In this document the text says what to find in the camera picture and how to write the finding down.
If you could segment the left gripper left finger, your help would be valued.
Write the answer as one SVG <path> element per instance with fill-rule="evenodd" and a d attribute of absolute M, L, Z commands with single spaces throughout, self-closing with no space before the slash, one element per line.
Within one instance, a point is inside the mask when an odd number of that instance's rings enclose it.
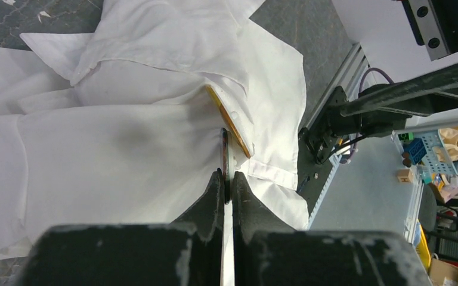
<path fill-rule="evenodd" d="M 20 285 L 220 285 L 224 176 L 166 224 L 60 225 L 30 251 Z"/>

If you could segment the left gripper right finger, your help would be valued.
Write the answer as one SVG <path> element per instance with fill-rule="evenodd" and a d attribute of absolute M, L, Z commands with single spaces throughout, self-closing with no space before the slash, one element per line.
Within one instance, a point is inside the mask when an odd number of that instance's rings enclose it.
<path fill-rule="evenodd" d="M 297 231 L 252 192 L 242 172 L 231 185 L 236 285 L 429 285 L 400 235 Z"/>

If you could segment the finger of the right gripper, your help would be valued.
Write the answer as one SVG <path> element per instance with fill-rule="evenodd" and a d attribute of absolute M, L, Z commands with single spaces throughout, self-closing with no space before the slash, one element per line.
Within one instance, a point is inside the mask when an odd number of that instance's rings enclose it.
<path fill-rule="evenodd" d="M 449 96 L 447 91 L 452 89 L 458 89 L 458 63 L 404 82 L 386 85 L 355 101 L 341 105 L 339 112 L 345 117 L 367 113 L 425 95 Z"/>

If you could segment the yellow sunflower brooch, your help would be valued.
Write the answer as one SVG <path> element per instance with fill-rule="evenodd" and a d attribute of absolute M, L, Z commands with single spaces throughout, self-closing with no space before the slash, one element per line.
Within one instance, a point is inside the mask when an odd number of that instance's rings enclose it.
<path fill-rule="evenodd" d="M 251 158 L 252 155 L 250 153 L 250 150 L 249 150 L 248 146 L 246 145 L 245 141 L 243 140 L 243 137 L 241 136 L 239 130 L 236 127 L 236 125 L 234 124 L 233 119 L 230 117 L 230 114 L 228 113 L 228 111 L 224 107 L 222 101 L 220 100 L 218 94 L 216 93 L 216 90 L 214 90 L 213 86 L 211 86 L 211 85 L 205 85 L 205 90 L 208 93 L 208 95 L 212 98 L 212 101 L 214 102 L 214 104 L 216 105 L 217 109 L 219 110 L 223 121 L 230 128 L 230 130 L 232 131 L 232 133 L 236 137 L 237 143 L 240 146 L 240 148 L 242 149 L 244 155 L 247 158 Z"/>

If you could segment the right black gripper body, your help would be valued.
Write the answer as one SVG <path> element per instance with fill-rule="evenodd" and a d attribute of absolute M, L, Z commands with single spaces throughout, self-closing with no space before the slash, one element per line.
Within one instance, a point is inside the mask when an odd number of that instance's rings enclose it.
<path fill-rule="evenodd" d="M 458 52 L 458 1 L 403 0 L 416 43 L 435 61 Z"/>

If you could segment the white button shirt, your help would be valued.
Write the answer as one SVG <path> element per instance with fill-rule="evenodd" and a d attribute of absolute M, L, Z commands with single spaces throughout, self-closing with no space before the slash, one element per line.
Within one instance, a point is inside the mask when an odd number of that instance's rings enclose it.
<path fill-rule="evenodd" d="M 260 1 L 105 1 L 94 33 L 22 33 L 0 50 L 0 259 L 49 227 L 168 223 L 221 167 L 303 230 L 303 56 L 250 20 Z M 251 158 L 205 90 L 213 86 Z"/>

